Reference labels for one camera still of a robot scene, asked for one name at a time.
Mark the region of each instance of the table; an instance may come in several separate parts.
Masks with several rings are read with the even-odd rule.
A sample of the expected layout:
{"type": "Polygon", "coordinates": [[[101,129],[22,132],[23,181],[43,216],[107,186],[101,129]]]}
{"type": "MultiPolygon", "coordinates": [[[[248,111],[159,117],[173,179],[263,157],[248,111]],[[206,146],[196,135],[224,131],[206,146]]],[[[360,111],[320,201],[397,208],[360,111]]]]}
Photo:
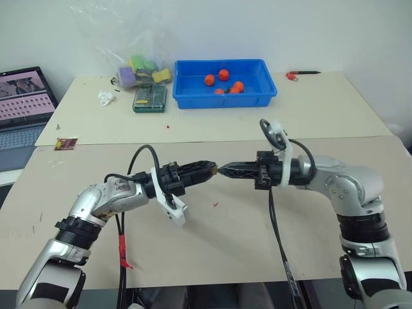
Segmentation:
{"type": "MultiPolygon", "coordinates": [[[[313,154],[332,155],[348,164],[368,165],[382,175],[382,199],[389,229],[397,241],[405,271],[412,269],[412,159],[395,136],[322,138],[302,141],[313,154]]],[[[0,289],[16,289],[48,238],[65,218],[76,195],[102,182],[107,173],[124,173],[138,145],[78,145],[73,151],[38,147],[13,186],[0,216],[0,289]]],[[[155,144],[161,164],[212,160],[218,165],[254,160],[266,141],[155,144]]],[[[135,172],[153,165],[142,153],[135,172]]],[[[283,245],[296,279],[340,277],[339,226],[329,201],[293,187],[275,190],[283,245]]],[[[215,176],[187,188],[181,199],[189,206],[187,224],[178,228],[149,205],[126,215],[127,285],[171,286],[255,281],[282,281],[285,272],[270,226],[267,192],[251,180],[215,176]]],[[[118,243],[110,220],[92,246],[84,267],[85,288],[116,288],[118,243]]]]}
{"type": "Polygon", "coordinates": [[[391,134],[342,72],[301,75],[298,82],[284,73],[272,77],[279,94],[267,108],[178,109],[170,84],[166,111],[156,114],[132,112],[135,89],[117,92],[109,77],[77,77],[36,145],[55,145],[57,137],[78,137],[78,144],[262,140],[261,118],[278,119],[294,138],[391,134]],[[117,98],[102,108],[99,91],[117,98]]]}

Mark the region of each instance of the white bracket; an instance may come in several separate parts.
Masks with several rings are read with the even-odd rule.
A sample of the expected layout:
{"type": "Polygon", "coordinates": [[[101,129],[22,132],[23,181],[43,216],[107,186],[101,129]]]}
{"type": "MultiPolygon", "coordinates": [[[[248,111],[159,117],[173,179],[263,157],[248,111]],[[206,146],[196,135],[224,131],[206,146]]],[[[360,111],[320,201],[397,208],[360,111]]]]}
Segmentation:
{"type": "Polygon", "coordinates": [[[164,213],[170,220],[172,220],[175,224],[177,224],[177,226],[179,227],[183,226],[186,222],[186,219],[185,219],[185,211],[187,210],[186,204],[184,204],[183,201],[181,201],[178,197],[172,194],[173,203],[176,206],[176,209],[173,209],[172,207],[170,207],[170,205],[166,201],[164,192],[159,186],[159,183],[157,181],[156,169],[154,167],[152,167],[151,173],[152,173],[154,191],[156,192],[156,199],[159,202],[160,206],[162,207],[162,210],[164,211],[164,213]]]}
{"type": "Polygon", "coordinates": [[[279,121],[275,120],[270,124],[272,130],[269,132],[273,138],[277,138],[277,135],[281,135],[282,139],[285,141],[286,148],[284,150],[279,151],[279,149],[272,146],[273,150],[279,151],[278,157],[279,160],[282,161],[282,179],[281,183],[277,186],[278,188],[282,189],[289,185],[289,178],[290,178],[290,164],[292,163],[292,155],[293,155],[293,147],[292,144],[289,142],[289,138],[287,137],[285,131],[282,129],[281,124],[279,121]]]}

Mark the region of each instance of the blue plastic tray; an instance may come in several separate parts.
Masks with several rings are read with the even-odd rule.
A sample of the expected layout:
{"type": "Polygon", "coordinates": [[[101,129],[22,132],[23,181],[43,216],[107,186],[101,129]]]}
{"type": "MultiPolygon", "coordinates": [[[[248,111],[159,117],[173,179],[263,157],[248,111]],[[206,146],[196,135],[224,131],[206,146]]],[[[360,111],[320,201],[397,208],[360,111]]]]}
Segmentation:
{"type": "Polygon", "coordinates": [[[277,95],[275,84],[261,59],[176,61],[174,70],[173,97],[181,109],[263,107],[277,95]],[[230,72],[226,82],[218,78],[221,69],[230,72]],[[207,74],[214,75],[215,83],[211,87],[204,83],[207,74]],[[237,80],[245,85],[243,93],[214,94],[216,89],[226,90],[237,80]]]}

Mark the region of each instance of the purple sponge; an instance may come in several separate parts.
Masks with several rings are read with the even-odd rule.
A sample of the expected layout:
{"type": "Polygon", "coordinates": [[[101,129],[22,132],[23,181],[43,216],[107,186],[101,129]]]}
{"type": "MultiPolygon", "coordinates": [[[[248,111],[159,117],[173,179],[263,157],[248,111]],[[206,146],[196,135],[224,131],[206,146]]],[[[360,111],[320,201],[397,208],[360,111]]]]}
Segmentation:
{"type": "Polygon", "coordinates": [[[118,69],[118,82],[125,88],[136,86],[136,77],[133,69],[129,66],[118,69]]]}

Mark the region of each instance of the red tape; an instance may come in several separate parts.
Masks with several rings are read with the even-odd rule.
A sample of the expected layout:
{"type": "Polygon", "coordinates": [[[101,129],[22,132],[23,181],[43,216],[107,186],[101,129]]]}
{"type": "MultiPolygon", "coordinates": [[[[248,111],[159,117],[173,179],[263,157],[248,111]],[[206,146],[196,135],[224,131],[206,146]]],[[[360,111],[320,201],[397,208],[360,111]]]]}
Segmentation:
{"type": "Polygon", "coordinates": [[[126,238],[124,234],[118,237],[118,253],[120,256],[120,266],[133,269],[126,261],[126,238]]]}
{"type": "Polygon", "coordinates": [[[294,82],[297,82],[299,79],[296,77],[296,75],[294,75],[293,73],[286,73],[285,75],[287,77],[287,79],[292,80],[294,82]]]}

